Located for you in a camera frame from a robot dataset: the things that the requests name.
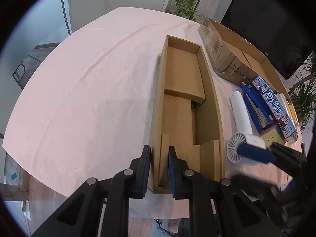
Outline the silver metal can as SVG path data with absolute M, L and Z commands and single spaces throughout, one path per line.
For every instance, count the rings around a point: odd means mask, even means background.
M 276 94 L 276 97 L 278 98 L 278 100 L 280 101 L 280 103 L 282 104 L 282 106 L 284 107 L 285 111 L 287 112 L 287 115 L 291 117 L 291 112 L 290 112 L 290 108 L 287 102 L 287 99 L 285 98 L 283 93 L 278 93 Z

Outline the large open cardboard tray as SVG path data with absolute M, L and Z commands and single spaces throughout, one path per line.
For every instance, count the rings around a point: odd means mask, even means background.
M 276 91 L 291 99 L 268 58 L 245 38 L 224 25 L 204 18 L 199 33 L 210 56 L 213 69 L 220 77 L 241 86 L 261 76 Z

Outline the pink tablecloth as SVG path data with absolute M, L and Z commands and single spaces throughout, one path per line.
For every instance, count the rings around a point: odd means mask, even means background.
M 14 106 L 3 148 L 30 175 L 64 196 L 90 177 L 112 178 L 150 146 L 160 56 L 171 35 L 202 46 L 221 114 L 225 178 L 236 174 L 283 186 L 275 165 L 230 163 L 236 85 L 213 70 L 200 24 L 154 10 L 119 7 L 66 38 L 38 67 Z M 186 218 L 188 200 L 153 193 L 130 201 L 141 218 Z

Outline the yellow label jar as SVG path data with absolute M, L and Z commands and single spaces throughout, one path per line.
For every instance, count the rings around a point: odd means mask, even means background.
M 288 102 L 288 106 L 289 106 L 292 122 L 297 127 L 299 125 L 299 122 L 298 122 L 298 118 L 297 118 L 297 115 L 295 112 L 295 108 L 294 108 L 293 104 L 290 102 Z

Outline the white handheld fan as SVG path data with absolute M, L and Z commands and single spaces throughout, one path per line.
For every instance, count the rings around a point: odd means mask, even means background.
M 247 108 L 240 91 L 235 91 L 232 94 L 230 97 L 230 103 L 233 110 L 237 132 L 232 135 L 227 144 L 226 154 L 228 160 L 233 164 L 255 166 L 259 162 L 247 157 L 242 157 L 237 153 L 237 148 L 241 144 L 246 143 L 261 149 L 265 149 L 265 142 L 261 137 L 254 135 L 252 132 L 250 118 L 248 116 Z

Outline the blue flat box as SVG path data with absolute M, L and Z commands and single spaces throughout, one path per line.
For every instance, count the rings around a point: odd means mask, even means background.
M 259 133 L 275 123 L 275 118 L 271 109 L 268 107 L 265 100 L 262 98 L 258 90 L 244 82 L 241 85 L 243 90 L 243 100 L 246 108 L 251 116 L 251 119 Z

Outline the black flat television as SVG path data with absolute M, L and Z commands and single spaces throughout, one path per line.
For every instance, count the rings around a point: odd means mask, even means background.
M 289 79 L 315 51 L 315 0 L 232 0 L 221 24 L 266 55 Z

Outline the pastel rubik cube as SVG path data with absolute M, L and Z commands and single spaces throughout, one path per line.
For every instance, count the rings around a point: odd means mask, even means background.
M 262 134 L 260 137 L 264 140 L 266 148 L 269 148 L 274 142 L 279 143 L 281 145 L 285 144 L 284 138 L 276 130 L 266 132 Z

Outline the green leafy plant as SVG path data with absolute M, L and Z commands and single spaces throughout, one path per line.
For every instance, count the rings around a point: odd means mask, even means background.
M 195 22 L 196 17 L 204 18 L 203 14 L 199 15 L 197 13 L 200 2 L 201 0 L 170 0 L 165 12 Z

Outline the long brown cardboard box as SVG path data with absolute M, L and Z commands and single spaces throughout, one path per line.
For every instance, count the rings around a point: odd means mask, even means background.
M 168 151 L 205 178 L 225 176 L 224 136 L 211 70 L 202 46 L 168 35 L 160 56 L 150 130 L 148 188 L 169 193 Z

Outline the spiky palm plant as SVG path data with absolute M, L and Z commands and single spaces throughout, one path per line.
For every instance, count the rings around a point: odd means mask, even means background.
M 295 84 L 289 89 L 291 101 L 296 111 L 300 130 L 315 119 L 315 52 L 312 51 L 303 68 L 294 74 Z

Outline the colourful cartoon game box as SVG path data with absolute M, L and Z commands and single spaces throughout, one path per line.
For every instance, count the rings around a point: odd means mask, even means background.
M 271 87 L 261 76 L 257 76 L 252 81 L 252 85 L 257 89 L 270 108 L 279 128 L 281 129 L 285 142 L 289 142 L 290 144 L 295 143 L 298 140 L 296 126 Z

